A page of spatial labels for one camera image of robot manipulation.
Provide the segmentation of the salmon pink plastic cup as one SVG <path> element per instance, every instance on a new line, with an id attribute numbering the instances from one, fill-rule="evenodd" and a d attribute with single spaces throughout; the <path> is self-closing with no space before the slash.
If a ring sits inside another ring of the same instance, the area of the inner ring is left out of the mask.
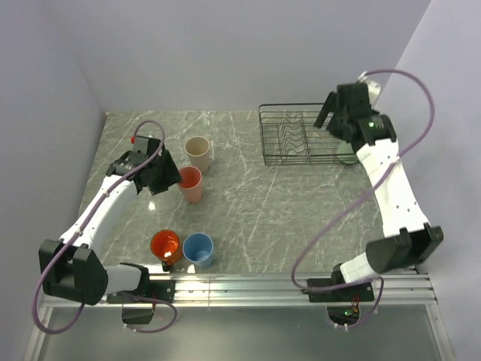
<path id="1" fill-rule="evenodd" d="M 181 181 L 177 183 L 184 199 L 188 203 L 196 203 L 202 197 L 202 173 L 194 166 L 180 169 Z"/>

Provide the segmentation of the tall green plastic cup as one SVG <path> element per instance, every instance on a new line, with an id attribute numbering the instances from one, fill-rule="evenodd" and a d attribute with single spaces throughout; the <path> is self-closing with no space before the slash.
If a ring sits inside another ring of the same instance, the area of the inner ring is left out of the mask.
<path id="1" fill-rule="evenodd" d="M 352 149 L 352 145 L 345 141 L 340 142 L 336 150 L 337 159 L 346 165 L 355 165 L 358 163 L 358 157 Z"/>

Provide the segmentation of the beige plastic cup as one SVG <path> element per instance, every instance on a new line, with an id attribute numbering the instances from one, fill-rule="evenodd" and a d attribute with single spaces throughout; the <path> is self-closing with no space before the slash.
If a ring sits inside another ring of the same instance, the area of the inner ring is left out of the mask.
<path id="1" fill-rule="evenodd" d="M 185 151 L 191 165 L 200 172 L 206 172 L 210 167 L 210 142 L 201 136 L 190 138 L 185 143 Z"/>

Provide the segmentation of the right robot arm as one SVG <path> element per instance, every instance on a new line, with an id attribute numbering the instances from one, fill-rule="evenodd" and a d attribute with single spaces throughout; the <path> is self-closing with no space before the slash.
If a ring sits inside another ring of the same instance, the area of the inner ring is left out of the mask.
<path id="1" fill-rule="evenodd" d="M 430 224 L 414 196 L 391 120 L 373 108 L 379 93 L 377 84 L 341 84 L 329 93 L 314 124 L 352 148 L 374 189 L 383 224 L 383 238 L 340 265 L 341 275 L 331 282 L 339 300 L 356 293 L 356 281 L 422 264 L 443 240 L 443 230 Z"/>

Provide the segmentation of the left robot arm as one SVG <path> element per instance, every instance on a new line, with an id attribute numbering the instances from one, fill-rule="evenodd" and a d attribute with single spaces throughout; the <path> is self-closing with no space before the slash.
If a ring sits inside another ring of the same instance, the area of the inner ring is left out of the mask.
<path id="1" fill-rule="evenodd" d="M 133 263 L 104 266 L 98 255 L 129 203 L 147 188 L 163 193 L 181 180 L 162 140 L 135 136 L 133 147 L 107 168 L 101 187 L 74 225 L 38 251 L 42 289 L 48 296 L 96 305 L 105 295 L 143 302 L 151 294 L 148 269 Z"/>

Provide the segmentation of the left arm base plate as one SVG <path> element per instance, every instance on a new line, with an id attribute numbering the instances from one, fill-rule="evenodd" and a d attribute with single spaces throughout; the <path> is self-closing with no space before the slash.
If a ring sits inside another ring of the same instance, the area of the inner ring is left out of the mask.
<path id="1" fill-rule="evenodd" d="M 172 322 L 176 281 L 151 281 L 142 296 L 133 291 L 106 296 L 106 303 L 121 307 L 122 322 L 136 329 L 158 329 Z"/>

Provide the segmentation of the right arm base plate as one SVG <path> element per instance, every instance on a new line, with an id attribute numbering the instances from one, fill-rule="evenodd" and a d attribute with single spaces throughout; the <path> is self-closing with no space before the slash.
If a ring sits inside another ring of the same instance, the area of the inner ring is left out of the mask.
<path id="1" fill-rule="evenodd" d="M 353 326 L 361 319 L 360 303 L 373 302 L 371 283 L 323 293 L 307 293 L 310 303 L 326 303 L 328 319 L 338 326 Z"/>

